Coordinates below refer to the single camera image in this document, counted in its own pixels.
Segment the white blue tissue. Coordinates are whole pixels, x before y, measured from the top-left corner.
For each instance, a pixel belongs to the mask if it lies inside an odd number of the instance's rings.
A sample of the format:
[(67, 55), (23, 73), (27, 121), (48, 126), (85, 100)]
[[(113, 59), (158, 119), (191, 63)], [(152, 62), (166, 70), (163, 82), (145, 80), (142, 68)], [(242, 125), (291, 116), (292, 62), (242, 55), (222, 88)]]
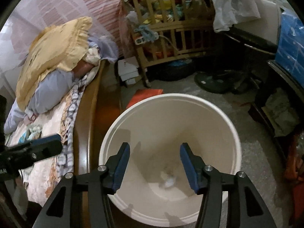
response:
[(164, 189), (174, 187), (178, 179), (178, 176), (173, 171), (162, 171), (160, 177), (160, 187)]

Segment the white trash bucket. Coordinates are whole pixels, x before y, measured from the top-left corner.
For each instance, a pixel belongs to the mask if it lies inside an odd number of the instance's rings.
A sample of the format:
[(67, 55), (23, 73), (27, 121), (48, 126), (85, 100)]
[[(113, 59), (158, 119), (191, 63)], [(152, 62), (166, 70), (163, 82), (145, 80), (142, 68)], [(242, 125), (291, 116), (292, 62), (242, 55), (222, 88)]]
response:
[[(181, 144), (189, 144), (195, 155), (221, 172), (241, 169), (241, 143), (233, 123), (216, 105), (193, 95), (157, 95), (125, 110), (104, 137), (99, 163), (124, 142), (130, 145), (130, 159), (121, 188), (110, 200), (147, 225), (175, 227), (197, 220), (202, 197), (190, 188)], [(162, 171), (175, 172), (174, 187), (160, 187)]]

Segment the grey-blue blanket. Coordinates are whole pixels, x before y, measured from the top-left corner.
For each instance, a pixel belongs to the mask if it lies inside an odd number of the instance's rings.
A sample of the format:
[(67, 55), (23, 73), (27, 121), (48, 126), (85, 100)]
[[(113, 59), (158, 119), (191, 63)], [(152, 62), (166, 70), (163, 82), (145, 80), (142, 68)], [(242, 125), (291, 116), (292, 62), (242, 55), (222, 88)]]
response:
[(15, 100), (4, 123), (4, 134), (14, 132), (19, 123), (28, 119), (29, 123), (55, 107), (62, 98), (81, 80), (90, 83), (96, 76), (100, 62), (108, 60), (115, 63), (119, 56), (117, 44), (107, 36), (89, 36), (89, 48), (77, 66), (71, 71), (53, 70), (38, 84), (26, 109), (19, 108)]

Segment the yellow knitted blanket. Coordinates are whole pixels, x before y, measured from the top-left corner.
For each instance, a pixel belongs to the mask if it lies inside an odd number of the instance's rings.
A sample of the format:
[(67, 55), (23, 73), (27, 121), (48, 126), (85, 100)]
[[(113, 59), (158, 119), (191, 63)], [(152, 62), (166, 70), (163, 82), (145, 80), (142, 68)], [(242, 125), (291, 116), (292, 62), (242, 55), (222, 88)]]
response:
[(24, 111), (39, 83), (53, 70), (76, 67), (88, 51), (91, 17), (80, 17), (59, 26), (47, 27), (33, 41), (20, 72), (15, 91), (17, 105)]

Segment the red paper bag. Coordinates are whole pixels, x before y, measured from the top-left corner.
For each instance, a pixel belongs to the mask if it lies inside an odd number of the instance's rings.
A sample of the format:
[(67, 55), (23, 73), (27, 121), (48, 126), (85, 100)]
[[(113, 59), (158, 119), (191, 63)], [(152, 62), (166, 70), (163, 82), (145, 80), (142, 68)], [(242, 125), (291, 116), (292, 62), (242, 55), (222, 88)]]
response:
[(163, 94), (163, 89), (138, 89), (133, 97), (131, 98), (130, 102), (126, 106), (126, 109), (129, 109), (131, 106), (137, 104), (138, 102), (154, 97), (157, 95)]

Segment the white cardboard boxes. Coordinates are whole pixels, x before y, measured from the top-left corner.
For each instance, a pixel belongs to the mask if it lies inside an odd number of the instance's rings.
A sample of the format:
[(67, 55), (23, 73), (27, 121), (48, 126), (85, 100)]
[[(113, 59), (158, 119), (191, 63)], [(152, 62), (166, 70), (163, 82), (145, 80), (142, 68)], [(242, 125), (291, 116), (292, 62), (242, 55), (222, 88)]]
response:
[(133, 86), (142, 79), (139, 72), (139, 63), (136, 57), (118, 61), (118, 74), (121, 81), (127, 86)]

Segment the wooden baby crib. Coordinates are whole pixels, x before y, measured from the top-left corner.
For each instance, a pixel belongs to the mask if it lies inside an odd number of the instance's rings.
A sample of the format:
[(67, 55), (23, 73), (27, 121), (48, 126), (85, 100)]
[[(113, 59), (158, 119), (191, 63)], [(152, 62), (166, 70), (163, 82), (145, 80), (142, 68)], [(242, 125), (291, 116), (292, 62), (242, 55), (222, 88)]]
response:
[(121, 0), (125, 49), (139, 62), (146, 87), (148, 68), (200, 57), (204, 38), (213, 31), (212, 0)]

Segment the white plastic bag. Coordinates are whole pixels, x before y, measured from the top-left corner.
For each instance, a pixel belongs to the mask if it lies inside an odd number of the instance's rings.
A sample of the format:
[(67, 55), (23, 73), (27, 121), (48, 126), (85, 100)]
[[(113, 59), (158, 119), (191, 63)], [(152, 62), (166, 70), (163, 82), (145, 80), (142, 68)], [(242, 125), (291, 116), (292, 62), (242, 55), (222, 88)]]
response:
[(260, 18), (255, 0), (212, 0), (215, 9), (213, 29), (228, 31), (234, 24)]

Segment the wooden bed frame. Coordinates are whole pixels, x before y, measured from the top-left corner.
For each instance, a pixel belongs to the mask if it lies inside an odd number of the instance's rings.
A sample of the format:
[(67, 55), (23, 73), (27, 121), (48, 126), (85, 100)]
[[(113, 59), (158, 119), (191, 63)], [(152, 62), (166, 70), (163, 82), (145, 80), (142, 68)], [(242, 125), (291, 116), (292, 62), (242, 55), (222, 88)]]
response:
[(76, 116), (73, 131), (76, 175), (97, 168), (103, 138), (121, 111), (121, 88), (115, 66), (103, 60), (97, 75), (85, 88)]

